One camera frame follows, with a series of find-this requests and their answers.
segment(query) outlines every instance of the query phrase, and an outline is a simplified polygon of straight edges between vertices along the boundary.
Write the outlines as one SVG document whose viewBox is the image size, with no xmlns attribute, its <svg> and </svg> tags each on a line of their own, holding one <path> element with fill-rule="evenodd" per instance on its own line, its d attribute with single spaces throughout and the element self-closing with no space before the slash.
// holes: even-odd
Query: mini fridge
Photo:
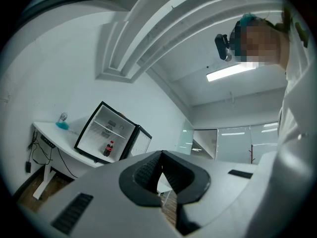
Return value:
<svg viewBox="0 0 317 238">
<path fill-rule="evenodd" d="M 105 102 L 101 102 L 81 131 L 75 149 L 100 163 L 113 163 L 146 153 L 152 137 Z M 103 152 L 113 141 L 108 157 Z"/>
</svg>

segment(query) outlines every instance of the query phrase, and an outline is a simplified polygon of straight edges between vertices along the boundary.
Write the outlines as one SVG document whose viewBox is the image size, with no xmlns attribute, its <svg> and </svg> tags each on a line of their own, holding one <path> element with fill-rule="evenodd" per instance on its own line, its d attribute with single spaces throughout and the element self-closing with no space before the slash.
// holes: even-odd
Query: white wall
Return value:
<svg viewBox="0 0 317 238">
<path fill-rule="evenodd" d="M 195 130 L 194 140 L 213 158 L 215 158 L 215 142 L 217 130 Z"/>
<path fill-rule="evenodd" d="M 127 11 L 108 0 L 76 2 L 42 13 L 11 37 L 4 48 L 6 52 L 0 54 L 0 76 L 17 58 L 25 61 L 32 49 L 49 53 L 62 40 L 76 38 L 85 29 L 123 21 L 127 15 Z"/>
<path fill-rule="evenodd" d="M 285 88 L 193 108 L 194 129 L 215 129 L 276 121 Z"/>
<path fill-rule="evenodd" d="M 76 121 L 89 116 L 101 101 L 153 137 L 149 151 L 176 150 L 185 117 L 147 74 L 134 84 L 95 80 L 96 54 L 103 41 L 100 33 L 101 27 L 86 29 L 46 54 L 30 54 L 31 62 L 20 59 L 1 79 L 2 91 L 9 89 L 9 99 L 1 106 L 1 170 L 11 193 L 30 176 L 24 167 L 32 123 L 55 122 L 62 112 L 68 112 L 67 122 Z M 58 153 L 54 150 L 53 154 L 53 167 L 67 173 Z M 65 154 L 63 157 L 76 176 L 89 169 Z M 32 161 L 32 173 L 39 167 Z"/>
</svg>

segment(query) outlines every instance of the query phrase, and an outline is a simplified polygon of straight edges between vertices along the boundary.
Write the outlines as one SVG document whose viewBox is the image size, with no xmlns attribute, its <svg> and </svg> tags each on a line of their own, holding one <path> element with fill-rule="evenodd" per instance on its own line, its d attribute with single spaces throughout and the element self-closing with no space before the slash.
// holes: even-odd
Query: power strip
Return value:
<svg viewBox="0 0 317 238">
<path fill-rule="evenodd" d="M 41 135 L 41 139 L 49 146 L 51 147 L 52 149 L 55 148 L 56 146 L 50 142 L 46 137 L 44 137 L 43 135 Z"/>
</svg>

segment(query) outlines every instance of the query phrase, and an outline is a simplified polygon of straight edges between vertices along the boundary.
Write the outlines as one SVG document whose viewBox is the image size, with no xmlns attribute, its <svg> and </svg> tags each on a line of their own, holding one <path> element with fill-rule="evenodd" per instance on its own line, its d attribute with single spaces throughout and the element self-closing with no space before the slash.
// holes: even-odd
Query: fridge shelf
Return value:
<svg viewBox="0 0 317 238">
<path fill-rule="evenodd" d="M 123 136 L 121 136 L 121 135 L 119 135 L 119 134 L 113 132 L 112 130 L 109 130 L 108 128 L 106 128 L 105 126 L 103 126 L 102 124 L 100 124 L 99 122 L 97 122 L 97 121 L 95 121 L 95 120 L 93 120 L 93 122 L 95 122 L 96 124 L 98 124 L 98 125 L 101 126 L 102 128 L 106 129 L 107 131 L 110 131 L 111 133 L 113 133 L 113 134 L 115 134 L 115 135 L 117 135 L 117 136 L 119 136 L 119 137 L 122 137 L 123 139 L 126 139 L 125 137 L 123 137 Z"/>
</svg>

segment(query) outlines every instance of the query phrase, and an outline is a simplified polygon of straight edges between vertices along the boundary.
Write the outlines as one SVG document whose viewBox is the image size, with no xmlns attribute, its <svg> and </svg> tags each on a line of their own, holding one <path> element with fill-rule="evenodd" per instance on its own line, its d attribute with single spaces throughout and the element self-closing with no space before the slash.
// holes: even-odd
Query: glass wall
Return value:
<svg viewBox="0 0 317 238">
<path fill-rule="evenodd" d="M 258 164 L 262 155 L 277 150 L 277 122 L 252 125 L 253 164 Z"/>
<path fill-rule="evenodd" d="M 199 144 L 199 149 L 206 151 L 211 157 L 215 157 L 217 143 L 216 129 L 195 130 L 194 141 L 196 141 Z"/>
<path fill-rule="evenodd" d="M 264 153 L 277 150 L 277 122 L 217 131 L 216 160 L 258 164 Z"/>
<path fill-rule="evenodd" d="M 249 126 L 218 129 L 216 160 L 249 164 L 251 144 Z"/>
<path fill-rule="evenodd" d="M 195 140 L 193 140 L 192 151 L 190 153 L 191 156 L 203 158 L 205 160 L 213 160 L 213 157 L 205 151 L 203 147 L 201 147 Z"/>
<path fill-rule="evenodd" d="M 177 152 L 190 155 L 190 152 L 192 150 L 193 137 L 194 128 L 191 123 L 187 119 L 185 119 L 183 131 L 181 132 L 178 140 Z"/>
</svg>

